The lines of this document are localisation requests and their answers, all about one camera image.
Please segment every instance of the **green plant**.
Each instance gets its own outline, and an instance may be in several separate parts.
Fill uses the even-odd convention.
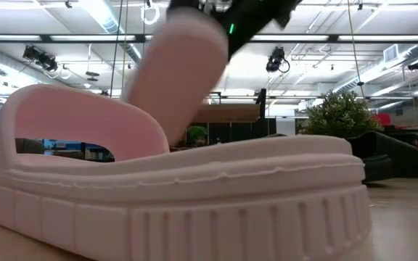
[[[352,138],[367,131],[381,131],[380,122],[352,91],[323,94],[323,103],[306,109],[309,118],[301,133]]]
[[[193,142],[197,142],[198,140],[205,139],[208,131],[202,126],[191,126],[188,128],[187,133]]]

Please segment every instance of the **wooden table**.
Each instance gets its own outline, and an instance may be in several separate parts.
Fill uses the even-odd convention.
[[[418,179],[393,179],[369,187],[373,229],[342,261],[418,261]],[[0,228],[0,260],[87,260]]]

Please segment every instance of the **desk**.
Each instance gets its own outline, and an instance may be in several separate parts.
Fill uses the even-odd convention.
[[[342,261],[418,261],[418,178],[369,187],[373,229]],[[0,260],[87,260],[0,228]]]

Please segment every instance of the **green led light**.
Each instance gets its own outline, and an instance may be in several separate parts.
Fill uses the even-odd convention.
[[[232,34],[234,30],[235,30],[235,24],[231,24],[229,33]]]

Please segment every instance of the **red object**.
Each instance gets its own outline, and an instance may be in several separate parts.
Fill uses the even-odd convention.
[[[380,121],[380,123],[383,126],[391,124],[390,115],[388,113],[380,113],[380,114],[375,115],[375,117],[377,118],[378,121]]]

